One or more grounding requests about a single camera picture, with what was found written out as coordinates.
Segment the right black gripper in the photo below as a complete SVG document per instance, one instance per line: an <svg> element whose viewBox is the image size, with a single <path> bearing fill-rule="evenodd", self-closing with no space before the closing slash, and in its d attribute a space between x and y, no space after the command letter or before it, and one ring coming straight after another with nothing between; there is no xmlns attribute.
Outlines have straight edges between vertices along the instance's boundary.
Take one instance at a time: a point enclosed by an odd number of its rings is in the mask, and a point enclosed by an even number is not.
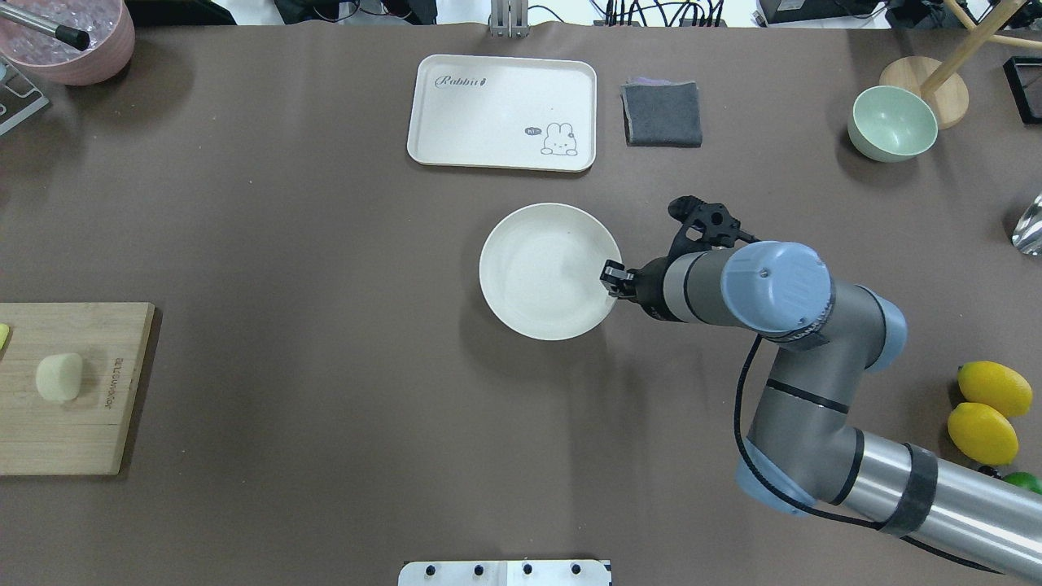
<svg viewBox="0 0 1042 586"><path fill-rule="evenodd" d="M604 262L600 282L613 298L632 298L649 317L659 321L671 321L663 293L663 282L670 265L667 257L656 257L640 269L626 269L617 260Z"/></svg>

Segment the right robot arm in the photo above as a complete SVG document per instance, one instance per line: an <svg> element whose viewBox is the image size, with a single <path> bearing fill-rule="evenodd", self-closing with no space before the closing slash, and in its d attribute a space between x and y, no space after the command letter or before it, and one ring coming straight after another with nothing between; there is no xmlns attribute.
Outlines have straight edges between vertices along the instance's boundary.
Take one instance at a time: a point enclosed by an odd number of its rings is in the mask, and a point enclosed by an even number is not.
<svg viewBox="0 0 1042 586"><path fill-rule="evenodd" d="M807 245L678 245L641 269L607 260L611 297L658 320L731 326L777 345L751 429L746 491L771 507L866 527L974 570L1040 582L1040 497L850 426L857 386L901 355L902 312L830 275Z"/></svg>

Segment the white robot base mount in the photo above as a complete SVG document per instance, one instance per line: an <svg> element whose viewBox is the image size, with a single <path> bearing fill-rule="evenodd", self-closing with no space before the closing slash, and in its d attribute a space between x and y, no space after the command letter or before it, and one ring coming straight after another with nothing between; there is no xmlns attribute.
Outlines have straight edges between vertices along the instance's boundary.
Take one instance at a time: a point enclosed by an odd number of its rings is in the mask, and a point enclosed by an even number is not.
<svg viewBox="0 0 1042 586"><path fill-rule="evenodd" d="M611 585L609 561L520 559L414 561L399 571L398 585Z"/></svg>

